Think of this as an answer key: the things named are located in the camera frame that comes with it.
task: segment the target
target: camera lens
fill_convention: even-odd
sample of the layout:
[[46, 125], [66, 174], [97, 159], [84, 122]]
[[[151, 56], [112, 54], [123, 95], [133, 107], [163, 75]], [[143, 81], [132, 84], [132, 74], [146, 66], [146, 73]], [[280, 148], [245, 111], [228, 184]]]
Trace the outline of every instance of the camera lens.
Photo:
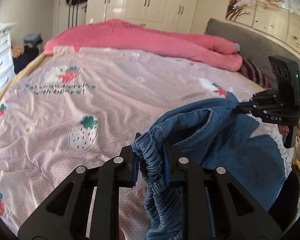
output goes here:
[[275, 72], [275, 65], [271, 64], [271, 67], [272, 67], [273, 71]]
[[283, 76], [284, 76], [284, 78], [286, 79], [286, 80], [288, 80], [288, 73], [287, 73], [287, 71], [284, 69], [283, 70]]
[[282, 76], [282, 70], [279, 65], [277, 65], [277, 72], [279, 73], [280, 76]]

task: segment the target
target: white wardrobe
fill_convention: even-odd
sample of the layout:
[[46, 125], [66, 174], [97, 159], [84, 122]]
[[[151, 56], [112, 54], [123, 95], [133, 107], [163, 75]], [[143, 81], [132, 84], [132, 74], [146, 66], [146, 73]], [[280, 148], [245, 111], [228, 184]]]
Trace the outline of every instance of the white wardrobe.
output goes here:
[[190, 33], [197, 0], [88, 0], [86, 23], [123, 19], [150, 29]]

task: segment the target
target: silver screw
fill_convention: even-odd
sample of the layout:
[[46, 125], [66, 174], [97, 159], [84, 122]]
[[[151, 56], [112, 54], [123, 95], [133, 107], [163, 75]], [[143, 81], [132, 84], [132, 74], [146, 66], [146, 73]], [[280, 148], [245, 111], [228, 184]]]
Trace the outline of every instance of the silver screw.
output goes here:
[[86, 171], [86, 168], [83, 166], [79, 166], [78, 168], [75, 169], [75, 171], [79, 174], [84, 173]]
[[186, 157], [181, 157], [179, 159], [179, 162], [182, 163], [182, 164], [187, 164], [189, 162], [189, 160]]
[[217, 173], [219, 173], [219, 174], [225, 174], [226, 173], [226, 169], [224, 167], [218, 167], [217, 168]]
[[122, 163], [123, 162], [123, 158], [122, 157], [115, 157], [113, 159], [114, 163]]

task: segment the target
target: striped fabric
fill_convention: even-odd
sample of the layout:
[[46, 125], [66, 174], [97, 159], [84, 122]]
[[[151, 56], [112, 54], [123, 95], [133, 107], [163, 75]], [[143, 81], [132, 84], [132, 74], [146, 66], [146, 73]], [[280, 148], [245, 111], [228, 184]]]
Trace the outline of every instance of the striped fabric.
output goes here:
[[262, 72], [255, 66], [255, 64], [250, 59], [243, 58], [242, 66], [238, 72], [262, 87], [272, 87], [268, 78], [262, 74]]

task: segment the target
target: wall mural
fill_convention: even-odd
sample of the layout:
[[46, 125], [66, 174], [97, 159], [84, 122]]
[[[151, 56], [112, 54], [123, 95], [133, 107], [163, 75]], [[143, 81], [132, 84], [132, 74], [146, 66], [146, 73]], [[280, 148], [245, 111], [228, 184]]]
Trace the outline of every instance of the wall mural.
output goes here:
[[226, 19], [274, 36], [300, 53], [300, 0], [229, 0]]

